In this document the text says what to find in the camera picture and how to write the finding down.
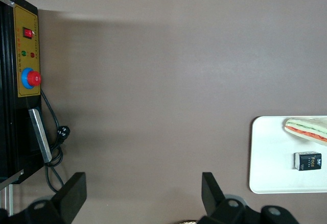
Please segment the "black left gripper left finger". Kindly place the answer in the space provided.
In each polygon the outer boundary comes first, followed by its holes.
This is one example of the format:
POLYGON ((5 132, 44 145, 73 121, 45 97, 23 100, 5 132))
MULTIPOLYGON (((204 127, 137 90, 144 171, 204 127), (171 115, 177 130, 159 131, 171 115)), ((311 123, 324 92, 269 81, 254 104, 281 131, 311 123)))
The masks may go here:
POLYGON ((51 199, 30 204, 10 223, 72 223, 86 199, 86 173, 76 172, 51 199))

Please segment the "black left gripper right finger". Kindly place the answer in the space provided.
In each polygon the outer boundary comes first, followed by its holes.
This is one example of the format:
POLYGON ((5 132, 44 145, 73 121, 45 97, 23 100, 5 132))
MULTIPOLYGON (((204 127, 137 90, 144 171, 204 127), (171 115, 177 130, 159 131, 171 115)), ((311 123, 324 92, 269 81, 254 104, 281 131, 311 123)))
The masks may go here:
POLYGON ((245 206, 234 197, 226 197, 211 172, 202 174, 201 198, 206 211, 199 223, 242 223, 245 206))

